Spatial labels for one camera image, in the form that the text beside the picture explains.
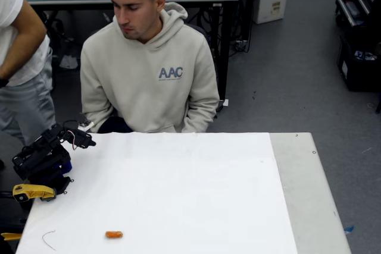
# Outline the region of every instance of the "carrot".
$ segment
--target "carrot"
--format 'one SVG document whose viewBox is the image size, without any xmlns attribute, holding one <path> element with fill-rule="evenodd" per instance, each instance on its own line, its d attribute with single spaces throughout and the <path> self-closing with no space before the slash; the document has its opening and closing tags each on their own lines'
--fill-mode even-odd
<svg viewBox="0 0 381 254">
<path fill-rule="evenodd" d="M 121 238 L 123 237 L 123 233 L 121 231 L 107 231 L 106 237 L 107 238 Z"/>
</svg>

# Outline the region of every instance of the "gray pants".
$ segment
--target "gray pants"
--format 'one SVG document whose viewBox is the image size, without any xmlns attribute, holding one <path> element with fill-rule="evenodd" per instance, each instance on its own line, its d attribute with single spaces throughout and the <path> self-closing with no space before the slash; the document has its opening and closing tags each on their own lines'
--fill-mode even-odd
<svg viewBox="0 0 381 254">
<path fill-rule="evenodd" d="M 24 145 L 33 143 L 55 123 L 52 89 L 52 53 L 42 71 L 19 86 L 0 89 L 0 131 L 19 138 Z"/>
</svg>

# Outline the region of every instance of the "beige hoodie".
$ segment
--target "beige hoodie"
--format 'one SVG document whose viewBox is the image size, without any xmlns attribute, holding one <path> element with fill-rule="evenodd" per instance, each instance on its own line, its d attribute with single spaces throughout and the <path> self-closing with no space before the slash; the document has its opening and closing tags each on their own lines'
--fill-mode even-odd
<svg viewBox="0 0 381 254">
<path fill-rule="evenodd" d="M 205 37 L 167 3 L 163 29 L 146 44 L 125 39 L 116 18 L 91 36 L 81 55 L 82 108 L 97 132 L 117 112 L 138 132 L 204 132 L 219 96 Z"/>
</svg>

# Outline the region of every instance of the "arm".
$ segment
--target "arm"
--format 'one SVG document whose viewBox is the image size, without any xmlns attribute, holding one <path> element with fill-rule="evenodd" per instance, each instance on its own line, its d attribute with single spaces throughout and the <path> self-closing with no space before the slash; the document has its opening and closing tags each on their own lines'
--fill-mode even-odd
<svg viewBox="0 0 381 254">
<path fill-rule="evenodd" d="M 88 120 L 94 122 L 91 132 L 96 133 L 111 116 L 114 107 L 107 99 L 102 84 L 91 66 L 85 47 L 81 54 L 81 91 L 82 112 Z"/>
<path fill-rule="evenodd" d="M 9 80 L 30 60 L 46 35 L 45 26 L 26 0 L 11 25 L 18 34 L 0 67 L 0 79 L 5 80 Z"/>
<path fill-rule="evenodd" d="M 184 119 L 182 132 L 205 132 L 213 122 L 220 100 L 213 58 L 207 41 L 202 38 L 189 93 L 189 110 Z"/>
</svg>

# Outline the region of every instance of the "person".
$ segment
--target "person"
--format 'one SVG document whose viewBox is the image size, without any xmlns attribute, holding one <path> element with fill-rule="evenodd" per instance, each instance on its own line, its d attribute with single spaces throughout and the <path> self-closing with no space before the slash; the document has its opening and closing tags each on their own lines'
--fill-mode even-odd
<svg viewBox="0 0 381 254">
<path fill-rule="evenodd" d="M 113 22 L 87 39 L 81 54 L 91 131 L 205 132 L 219 102 L 206 38 L 184 25 L 188 14 L 179 4 L 111 1 Z"/>
<path fill-rule="evenodd" d="M 55 123 L 46 28 L 26 0 L 0 0 L 0 131 L 24 145 Z"/>
</svg>

